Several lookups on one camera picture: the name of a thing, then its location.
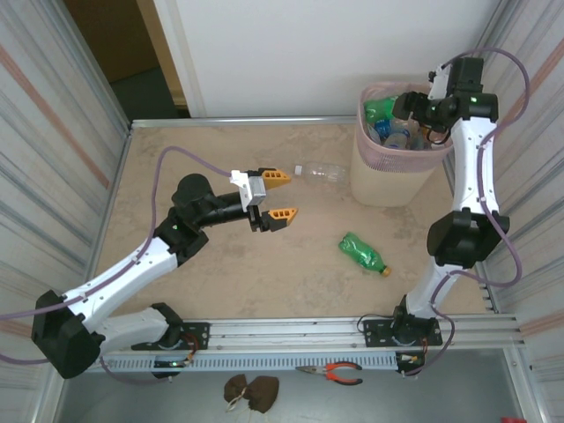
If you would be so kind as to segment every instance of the corrugated metal wall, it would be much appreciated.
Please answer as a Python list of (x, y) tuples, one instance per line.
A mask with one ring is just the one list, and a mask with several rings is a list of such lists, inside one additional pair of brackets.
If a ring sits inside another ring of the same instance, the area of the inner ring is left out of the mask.
[[(127, 123), (58, 2), (0, 3), (0, 313), (80, 285)], [(0, 322), (0, 351), (41, 353), (32, 319)], [(0, 417), (28, 419), (48, 365), (0, 362)]]
[[(516, 313), (553, 421), (564, 421), (564, 2), (521, 2), (495, 45), (515, 53), (534, 92), (525, 116), (496, 141), (495, 189), (511, 217), (510, 239), (523, 260), (523, 280), (496, 293), (501, 311)], [(490, 56), (485, 85), (501, 100), (500, 116), (521, 107), (523, 78), (508, 59)], [(510, 280), (505, 248), (487, 263), (493, 280)]]

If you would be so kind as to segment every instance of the trash bin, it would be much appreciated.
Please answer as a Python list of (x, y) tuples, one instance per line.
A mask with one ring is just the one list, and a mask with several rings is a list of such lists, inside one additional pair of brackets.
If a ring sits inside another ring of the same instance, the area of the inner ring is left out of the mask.
[(409, 204), (452, 150), (450, 140), (442, 148), (424, 151), (391, 149), (372, 141), (367, 134), (364, 102), (409, 91), (428, 93), (429, 87), (405, 82), (381, 82), (362, 91), (351, 163), (351, 191), (359, 203), (379, 207)]

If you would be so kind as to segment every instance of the white wall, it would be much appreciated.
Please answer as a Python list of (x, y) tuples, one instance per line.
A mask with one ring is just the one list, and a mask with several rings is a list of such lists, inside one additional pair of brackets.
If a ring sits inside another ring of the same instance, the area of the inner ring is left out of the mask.
[(155, 0), (195, 117), (352, 115), (476, 45), (497, 0)]

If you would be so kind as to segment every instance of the green plastic bottle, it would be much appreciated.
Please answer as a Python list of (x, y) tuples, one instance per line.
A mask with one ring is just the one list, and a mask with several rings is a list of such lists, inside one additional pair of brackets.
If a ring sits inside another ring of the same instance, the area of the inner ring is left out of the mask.
[(391, 111), (394, 108), (397, 97), (398, 96), (395, 95), (387, 99), (365, 101), (364, 112), (366, 114), (367, 123), (374, 124), (382, 119), (393, 119), (394, 115)]
[(360, 238), (352, 232), (345, 235), (343, 240), (338, 244), (338, 247), (355, 262), (369, 271), (377, 271), (382, 276), (389, 276), (391, 273), (391, 268), (384, 264), (382, 257), (376, 250), (361, 241)]

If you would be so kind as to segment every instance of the metal base plate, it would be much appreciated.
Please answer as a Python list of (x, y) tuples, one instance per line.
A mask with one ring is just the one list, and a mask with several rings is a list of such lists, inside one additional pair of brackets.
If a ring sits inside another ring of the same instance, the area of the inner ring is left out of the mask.
[[(184, 322), (182, 323), (182, 333), (194, 335), (198, 342), (198, 350), (207, 350), (210, 340), (210, 324), (205, 322)], [(156, 342), (136, 344), (131, 347), (133, 351), (190, 351), (191, 347), (180, 339), (175, 346), (163, 348)]]
[[(365, 320), (363, 328), (367, 347), (374, 348), (379, 346), (423, 346), (423, 337), (415, 330), (410, 333), (404, 332), (401, 338), (394, 337), (391, 329), (393, 320)], [(442, 345), (441, 329), (436, 322), (430, 336), (427, 336), (427, 345)]]

